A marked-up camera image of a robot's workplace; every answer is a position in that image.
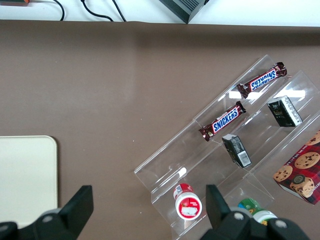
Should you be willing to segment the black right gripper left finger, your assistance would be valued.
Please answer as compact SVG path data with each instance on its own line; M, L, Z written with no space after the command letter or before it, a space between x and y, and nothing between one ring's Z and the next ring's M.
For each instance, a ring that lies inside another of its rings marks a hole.
M76 240L94 211L93 188L83 185L62 208L44 212L33 223L18 228L0 223L2 240Z

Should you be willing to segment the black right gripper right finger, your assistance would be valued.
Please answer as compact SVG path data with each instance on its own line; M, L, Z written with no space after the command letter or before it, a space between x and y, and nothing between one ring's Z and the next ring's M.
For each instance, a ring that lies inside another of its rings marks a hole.
M214 184L206 186L206 212L212 228L203 240L307 240L293 221L274 218L267 225L258 223L239 210L232 211Z

